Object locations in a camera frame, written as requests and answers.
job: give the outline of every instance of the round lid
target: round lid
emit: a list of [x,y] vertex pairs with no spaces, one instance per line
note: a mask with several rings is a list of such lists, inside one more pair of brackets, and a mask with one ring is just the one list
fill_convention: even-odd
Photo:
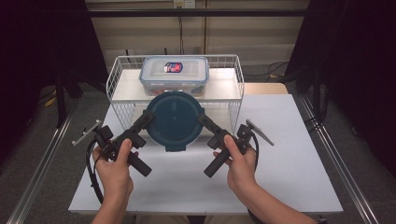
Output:
[[204,113],[198,101],[182,91],[167,91],[156,96],[147,110],[154,114],[147,127],[149,136],[166,151],[186,150],[201,133],[197,118]]

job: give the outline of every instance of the hand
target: hand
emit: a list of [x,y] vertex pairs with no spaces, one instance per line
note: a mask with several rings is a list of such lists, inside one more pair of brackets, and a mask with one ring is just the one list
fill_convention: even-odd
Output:
[[232,157],[232,159],[228,159],[225,162],[229,166],[227,174],[228,186],[239,200],[244,203],[244,194],[248,192],[251,187],[257,186],[254,177],[256,152],[253,148],[247,148],[246,154],[242,155],[230,135],[224,136],[224,143]]
[[128,155],[131,149],[131,140],[125,139],[120,147],[117,160],[114,162],[109,162],[106,157],[101,156],[101,148],[97,147],[93,150],[93,159],[96,161],[99,158],[96,170],[104,187],[105,200],[120,200],[121,203],[128,203],[129,196],[134,189],[128,164]]

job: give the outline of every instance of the plastic food container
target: plastic food container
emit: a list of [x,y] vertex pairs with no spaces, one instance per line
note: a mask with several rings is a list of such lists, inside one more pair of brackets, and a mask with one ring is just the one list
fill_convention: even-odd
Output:
[[208,80],[207,58],[200,56],[149,56],[139,76],[146,94],[184,91],[192,96],[205,92]]

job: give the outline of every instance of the wire shelf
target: wire shelf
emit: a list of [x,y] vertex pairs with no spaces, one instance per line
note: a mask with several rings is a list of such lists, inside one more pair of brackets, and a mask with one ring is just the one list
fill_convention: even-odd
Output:
[[[231,54],[202,56],[208,61],[209,79],[204,94],[194,97],[210,118],[220,127],[233,133],[245,88],[239,58]],[[146,57],[148,56],[117,57],[106,83],[107,97],[124,130],[131,127],[154,98],[146,94],[144,86],[139,81],[140,70]]]

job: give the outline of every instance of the sticker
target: sticker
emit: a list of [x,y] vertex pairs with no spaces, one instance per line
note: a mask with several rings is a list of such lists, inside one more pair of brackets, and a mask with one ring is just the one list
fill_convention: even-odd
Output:
[[180,73],[183,70],[182,63],[167,63],[163,68],[165,73]]

